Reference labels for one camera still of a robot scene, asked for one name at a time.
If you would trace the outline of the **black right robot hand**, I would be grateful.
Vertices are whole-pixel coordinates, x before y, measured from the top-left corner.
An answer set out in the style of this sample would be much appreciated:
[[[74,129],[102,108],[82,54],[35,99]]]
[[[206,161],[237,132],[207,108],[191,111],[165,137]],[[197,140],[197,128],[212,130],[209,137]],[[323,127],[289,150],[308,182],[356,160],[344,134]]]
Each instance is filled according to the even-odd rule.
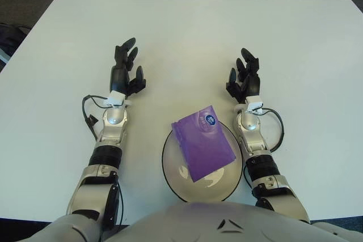
[[[238,103],[244,104],[247,97],[257,96],[260,93],[259,59],[246,48],[241,49],[241,55],[246,64],[237,58],[237,70],[231,69],[226,90]]]

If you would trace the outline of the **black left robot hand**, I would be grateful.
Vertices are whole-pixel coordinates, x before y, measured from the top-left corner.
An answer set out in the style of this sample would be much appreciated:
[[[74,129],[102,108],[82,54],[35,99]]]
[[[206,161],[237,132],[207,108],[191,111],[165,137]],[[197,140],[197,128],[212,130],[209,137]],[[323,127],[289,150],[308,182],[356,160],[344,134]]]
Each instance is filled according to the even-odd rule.
[[[129,97],[142,91],[146,87],[146,79],[143,76],[142,66],[136,70],[136,77],[132,80],[129,78],[129,72],[132,70],[134,60],[138,54],[138,48],[134,47],[136,38],[124,42],[122,45],[115,46],[115,65],[111,68],[110,91],[117,91]]]

